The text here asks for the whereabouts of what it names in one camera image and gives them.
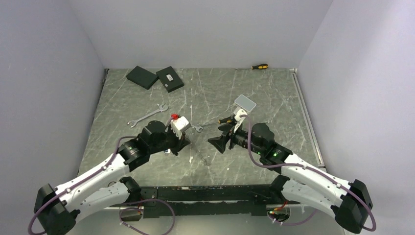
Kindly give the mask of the metal arc keyring plate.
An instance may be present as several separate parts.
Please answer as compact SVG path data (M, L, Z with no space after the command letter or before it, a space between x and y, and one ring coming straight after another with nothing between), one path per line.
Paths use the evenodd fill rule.
M203 165L210 166L210 162L208 160L208 157L200 152L200 150L197 148L195 143L190 144L191 148L195 151L196 156L202 161Z

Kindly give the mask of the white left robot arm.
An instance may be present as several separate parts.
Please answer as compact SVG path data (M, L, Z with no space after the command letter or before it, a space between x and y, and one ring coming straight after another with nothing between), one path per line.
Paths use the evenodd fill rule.
M43 234L65 235L76 223L106 207L144 202L141 187L128 174L155 153L169 149L178 155L190 144L185 135L190 127L185 117L172 119L169 124L153 120L137 136L125 136L126 142L119 138L113 153L84 174L55 187L41 187L28 233L34 234L32 226L38 219Z

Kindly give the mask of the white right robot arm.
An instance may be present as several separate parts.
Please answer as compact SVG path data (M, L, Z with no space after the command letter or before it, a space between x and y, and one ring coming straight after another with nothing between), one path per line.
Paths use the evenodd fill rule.
M303 160L291 150L275 142L275 135L265 123L237 129L234 124L219 127L222 134L208 139L220 153L226 145L248 150L251 161L279 175L270 185L270 198L275 203L295 201L313 207L335 219L343 229L359 234L375 231L373 203L366 184L333 176Z

